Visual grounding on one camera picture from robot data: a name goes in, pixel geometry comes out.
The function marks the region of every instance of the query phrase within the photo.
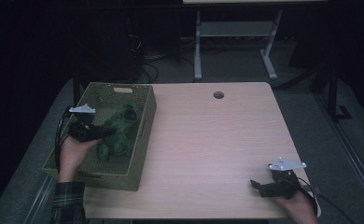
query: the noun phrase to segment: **green cloth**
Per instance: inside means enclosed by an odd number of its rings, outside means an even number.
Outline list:
[[[105,121],[104,127],[113,128],[115,134],[103,139],[97,147],[97,157],[102,161],[108,161],[111,155],[131,157],[134,141],[129,138],[132,126],[139,120],[136,104],[126,104],[120,110]]]

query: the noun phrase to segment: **table leg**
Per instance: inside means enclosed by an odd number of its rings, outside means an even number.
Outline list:
[[[267,44],[266,49],[260,50],[260,56],[266,66],[267,73],[269,74],[270,79],[277,79],[277,74],[273,68],[272,61],[270,60],[270,51],[272,50],[273,42],[275,40],[275,35],[277,34],[278,25],[281,20],[282,10],[278,10],[275,19],[273,21],[273,26],[269,34],[269,42]]]
[[[194,80],[202,79],[202,60],[200,58],[200,11],[196,20],[196,51],[194,52]]]

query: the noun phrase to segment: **metal stand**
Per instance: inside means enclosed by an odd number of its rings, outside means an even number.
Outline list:
[[[273,87],[273,90],[286,90],[293,85],[299,83],[300,81],[308,78],[312,75],[315,75],[315,79],[313,83],[310,85],[310,90],[313,93],[322,93],[325,89],[326,85],[329,84],[329,92],[328,92],[328,113],[334,122],[337,122],[339,119],[351,119],[352,116],[348,112],[347,108],[343,105],[340,105],[339,108],[342,111],[342,114],[337,114],[337,83],[338,76],[334,67],[330,64],[321,63],[314,68],[300,74],[297,77],[292,78],[290,81]]]
[[[266,66],[270,79],[277,79],[270,51],[272,50],[282,10],[278,10],[274,21],[201,21],[201,12],[197,12],[196,20],[196,50],[194,52],[194,78],[201,80],[202,62],[200,58],[201,36],[268,36],[269,42],[265,49],[260,50],[260,56]]]

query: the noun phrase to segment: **table hole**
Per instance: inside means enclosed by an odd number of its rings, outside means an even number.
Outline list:
[[[222,99],[223,97],[225,97],[225,94],[221,91],[216,91],[214,92],[214,97],[217,99]]]

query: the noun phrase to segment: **shirt cuff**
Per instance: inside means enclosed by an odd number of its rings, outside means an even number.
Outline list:
[[[84,182],[57,183],[53,207],[68,207],[83,204]]]

